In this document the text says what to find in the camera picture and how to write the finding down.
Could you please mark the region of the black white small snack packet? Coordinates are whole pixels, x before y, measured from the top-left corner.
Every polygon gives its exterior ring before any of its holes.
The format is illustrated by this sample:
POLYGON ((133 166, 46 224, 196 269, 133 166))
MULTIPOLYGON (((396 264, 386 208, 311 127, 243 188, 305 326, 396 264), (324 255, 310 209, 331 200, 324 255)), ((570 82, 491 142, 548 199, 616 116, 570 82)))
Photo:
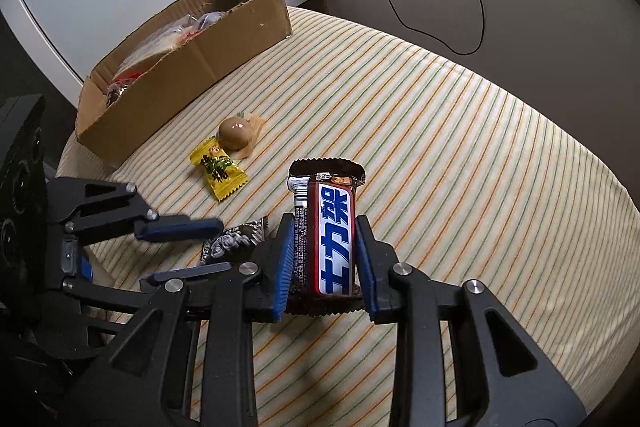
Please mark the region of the black white small snack packet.
POLYGON ((201 265, 248 259, 255 247, 265 242, 268 225, 268 217, 265 216, 225 229, 213 239, 205 239, 200 254, 201 265))

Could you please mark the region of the large clear biscuit package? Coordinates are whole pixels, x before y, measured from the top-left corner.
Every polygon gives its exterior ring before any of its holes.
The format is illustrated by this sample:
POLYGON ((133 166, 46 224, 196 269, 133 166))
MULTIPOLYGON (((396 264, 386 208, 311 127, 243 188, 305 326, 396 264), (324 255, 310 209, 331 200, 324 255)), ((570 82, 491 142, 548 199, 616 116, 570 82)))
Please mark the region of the large clear biscuit package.
POLYGON ((146 37, 122 60, 110 83, 143 75, 166 54, 180 48, 197 24, 194 16, 186 15, 146 37))

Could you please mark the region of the packaged brown marinated egg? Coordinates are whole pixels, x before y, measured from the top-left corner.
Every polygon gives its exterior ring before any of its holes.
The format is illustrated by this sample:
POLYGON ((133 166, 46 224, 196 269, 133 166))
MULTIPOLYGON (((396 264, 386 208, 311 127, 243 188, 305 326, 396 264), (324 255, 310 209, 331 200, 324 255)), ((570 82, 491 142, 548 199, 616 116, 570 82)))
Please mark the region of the packaged brown marinated egg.
POLYGON ((226 118, 218 127, 217 138, 233 159, 243 159, 255 150, 265 121, 257 114, 239 113, 226 118))

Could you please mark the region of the clear red chocolate cookie bag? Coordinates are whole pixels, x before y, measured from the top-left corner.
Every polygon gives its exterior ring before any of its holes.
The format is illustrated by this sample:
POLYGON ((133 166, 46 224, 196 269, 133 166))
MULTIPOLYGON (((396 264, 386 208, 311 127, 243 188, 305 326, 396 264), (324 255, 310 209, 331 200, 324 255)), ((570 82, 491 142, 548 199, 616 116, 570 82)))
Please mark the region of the clear red chocolate cookie bag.
POLYGON ((224 12, 220 11, 204 13, 189 27, 189 31, 186 36, 188 37, 188 39, 194 38, 202 31, 209 28, 209 26, 216 24, 218 20, 220 20, 223 16, 224 12))

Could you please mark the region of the brown cardboard box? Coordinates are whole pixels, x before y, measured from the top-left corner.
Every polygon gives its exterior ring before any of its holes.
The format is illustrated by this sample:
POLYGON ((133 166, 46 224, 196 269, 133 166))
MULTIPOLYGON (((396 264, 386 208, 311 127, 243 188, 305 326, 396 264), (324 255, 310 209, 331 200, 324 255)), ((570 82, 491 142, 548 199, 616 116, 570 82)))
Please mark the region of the brown cardboard box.
POLYGON ((76 138, 117 167, 181 109, 208 88, 292 34, 284 0, 177 0, 166 6, 99 61, 80 92, 76 138), (106 91, 122 60, 142 41, 186 15, 224 16, 186 39, 136 78, 110 107, 106 91))

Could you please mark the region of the red clear dried fruit bag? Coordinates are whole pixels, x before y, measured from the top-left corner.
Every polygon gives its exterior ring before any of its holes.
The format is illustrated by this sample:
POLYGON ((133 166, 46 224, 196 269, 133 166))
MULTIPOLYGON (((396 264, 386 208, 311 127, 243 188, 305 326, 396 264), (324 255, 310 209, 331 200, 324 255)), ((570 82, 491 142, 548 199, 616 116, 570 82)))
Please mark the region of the red clear dried fruit bag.
POLYGON ((111 83, 106 91, 106 101, 105 104, 107 107, 113 105, 122 94, 133 84, 136 82, 136 78, 120 78, 119 80, 111 83))

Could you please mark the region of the snickers chocolate bar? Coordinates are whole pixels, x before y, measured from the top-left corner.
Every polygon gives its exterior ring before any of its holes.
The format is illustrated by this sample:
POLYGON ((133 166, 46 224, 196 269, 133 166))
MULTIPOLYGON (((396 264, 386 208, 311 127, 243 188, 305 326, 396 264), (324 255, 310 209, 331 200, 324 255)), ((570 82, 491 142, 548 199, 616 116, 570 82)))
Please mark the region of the snickers chocolate bar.
POLYGON ((289 314, 322 317, 362 307, 355 220, 364 181, 364 168, 344 158, 296 159, 288 168, 295 233, 289 314))

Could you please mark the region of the yellow candy wrapper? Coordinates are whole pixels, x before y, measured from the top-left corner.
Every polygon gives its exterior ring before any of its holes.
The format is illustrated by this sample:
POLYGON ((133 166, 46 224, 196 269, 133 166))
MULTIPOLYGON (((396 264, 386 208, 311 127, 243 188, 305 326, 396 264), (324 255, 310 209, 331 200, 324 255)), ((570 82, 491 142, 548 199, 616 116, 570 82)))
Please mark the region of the yellow candy wrapper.
POLYGON ((216 136, 204 140, 192 150, 191 164, 200 167, 218 202, 227 199, 247 184, 245 171, 224 151, 216 136))

